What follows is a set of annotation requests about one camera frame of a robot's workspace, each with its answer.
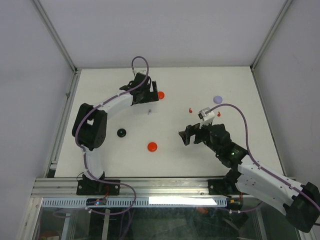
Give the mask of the black earbud charging case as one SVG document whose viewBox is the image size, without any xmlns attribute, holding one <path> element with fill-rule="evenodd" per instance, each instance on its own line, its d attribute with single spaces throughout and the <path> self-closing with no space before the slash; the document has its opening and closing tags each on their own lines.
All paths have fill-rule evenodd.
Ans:
<svg viewBox="0 0 320 240">
<path fill-rule="evenodd" d="M 119 128 L 118 130 L 117 130 L 117 136 L 119 137 L 119 138 L 123 138 L 123 137 L 125 137 L 127 135 L 127 131 L 124 129 L 124 128 Z"/>
</svg>

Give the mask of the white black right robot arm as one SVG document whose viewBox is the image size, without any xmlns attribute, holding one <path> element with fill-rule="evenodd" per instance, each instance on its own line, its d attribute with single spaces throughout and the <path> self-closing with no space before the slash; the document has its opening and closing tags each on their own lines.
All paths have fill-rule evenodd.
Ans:
<svg viewBox="0 0 320 240">
<path fill-rule="evenodd" d="M 301 232 L 308 233 L 320 217 L 320 191 L 311 182 L 302 184 L 253 161 L 249 151 L 231 140 L 224 124 L 188 125 L 180 131 L 184 145 L 203 143 L 229 169 L 226 192 L 251 195 L 282 213 Z"/>
</svg>

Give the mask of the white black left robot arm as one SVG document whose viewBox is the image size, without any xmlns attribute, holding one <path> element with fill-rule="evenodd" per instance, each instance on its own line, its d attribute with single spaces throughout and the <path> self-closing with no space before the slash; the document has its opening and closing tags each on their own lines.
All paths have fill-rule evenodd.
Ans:
<svg viewBox="0 0 320 240">
<path fill-rule="evenodd" d="M 147 74 L 138 72 L 134 79 L 109 99 L 95 105 L 80 105 L 72 128 L 72 136 L 80 147 L 84 158 L 84 175 L 89 178 L 87 188 L 93 194 L 100 194 L 105 188 L 102 178 L 105 172 L 98 148 L 102 146 L 107 135 L 107 122 L 120 111 L 138 104 L 159 101 L 158 86 Z"/>
</svg>

